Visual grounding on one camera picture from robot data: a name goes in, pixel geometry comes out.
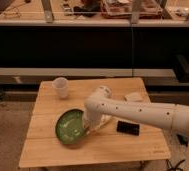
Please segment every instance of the floor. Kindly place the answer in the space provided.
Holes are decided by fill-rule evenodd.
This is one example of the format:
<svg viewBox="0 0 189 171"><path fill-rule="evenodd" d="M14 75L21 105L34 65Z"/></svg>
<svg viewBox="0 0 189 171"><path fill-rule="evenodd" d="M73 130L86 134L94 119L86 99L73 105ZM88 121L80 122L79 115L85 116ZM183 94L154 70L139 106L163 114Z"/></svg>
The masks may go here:
<svg viewBox="0 0 189 171"><path fill-rule="evenodd" d="M24 138L30 121L30 116L36 99L36 89L0 89L0 171L29 171L30 169L19 169L18 162L23 147ZM150 91L152 102L172 102L189 105L189 92L162 92ZM170 147L173 165L185 158L186 146L180 145L176 134L164 131L167 143ZM62 167L52 168L59 171L77 170L118 170L136 171L131 169L129 163L120 165L103 166L80 166L78 168ZM154 161L147 165L145 171L166 171L166 161Z"/></svg>

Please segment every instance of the paper cup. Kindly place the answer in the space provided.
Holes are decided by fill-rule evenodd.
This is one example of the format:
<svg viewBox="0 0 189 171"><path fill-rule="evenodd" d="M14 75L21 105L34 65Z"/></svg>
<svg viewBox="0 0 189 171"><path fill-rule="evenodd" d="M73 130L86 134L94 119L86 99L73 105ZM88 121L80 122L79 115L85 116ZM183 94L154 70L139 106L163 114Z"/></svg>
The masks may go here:
<svg viewBox="0 0 189 171"><path fill-rule="evenodd" d="M68 97L68 80L64 77L58 77L53 80L52 87L57 92L60 99Z"/></svg>

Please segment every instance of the black cable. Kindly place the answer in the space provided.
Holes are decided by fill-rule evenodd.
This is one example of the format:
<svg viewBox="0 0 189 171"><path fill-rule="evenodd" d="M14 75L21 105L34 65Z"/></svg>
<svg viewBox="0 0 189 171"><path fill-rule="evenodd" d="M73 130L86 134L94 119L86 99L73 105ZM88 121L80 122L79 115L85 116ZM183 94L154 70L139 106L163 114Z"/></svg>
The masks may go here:
<svg viewBox="0 0 189 171"><path fill-rule="evenodd" d="M134 77L134 29L131 23L131 17L129 18L130 28L131 28L131 63L132 63L132 77Z"/></svg>
<svg viewBox="0 0 189 171"><path fill-rule="evenodd" d="M166 162L167 162L167 171L183 171L183 169L179 168L179 166L183 162L185 162L185 159L180 160L175 166L173 166L169 160L166 160Z"/></svg>

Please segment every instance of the wooden table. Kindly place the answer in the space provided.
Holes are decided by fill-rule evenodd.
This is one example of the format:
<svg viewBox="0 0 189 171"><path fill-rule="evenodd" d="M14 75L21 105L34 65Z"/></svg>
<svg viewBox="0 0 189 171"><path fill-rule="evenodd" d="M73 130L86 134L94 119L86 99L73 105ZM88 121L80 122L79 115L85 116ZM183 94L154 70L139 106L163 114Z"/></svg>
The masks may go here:
<svg viewBox="0 0 189 171"><path fill-rule="evenodd" d="M76 148L62 145L55 135L55 125L62 113L84 110L84 100L98 86L112 90L112 98L139 92L144 101L148 94L140 78L94 79L69 81L69 98L60 100L50 81L42 82L33 110L19 166L50 167L168 159L170 151L161 129L142 125L140 135L116 132L118 119L113 118L95 134L88 135Z"/></svg>

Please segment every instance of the smartphone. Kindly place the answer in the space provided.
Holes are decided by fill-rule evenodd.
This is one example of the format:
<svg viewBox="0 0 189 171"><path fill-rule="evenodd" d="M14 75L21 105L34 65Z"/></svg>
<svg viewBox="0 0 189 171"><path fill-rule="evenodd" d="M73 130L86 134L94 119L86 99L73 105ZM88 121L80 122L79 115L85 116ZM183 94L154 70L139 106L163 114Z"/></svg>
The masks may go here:
<svg viewBox="0 0 189 171"><path fill-rule="evenodd" d="M139 135L140 125L129 123L129 122L118 121L117 132L122 132L122 133L132 134L132 135Z"/></svg>
<svg viewBox="0 0 189 171"><path fill-rule="evenodd" d="M63 4L62 9L64 11L64 15L72 15L73 14L72 8L70 7L70 5L68 3Z"/></svg>

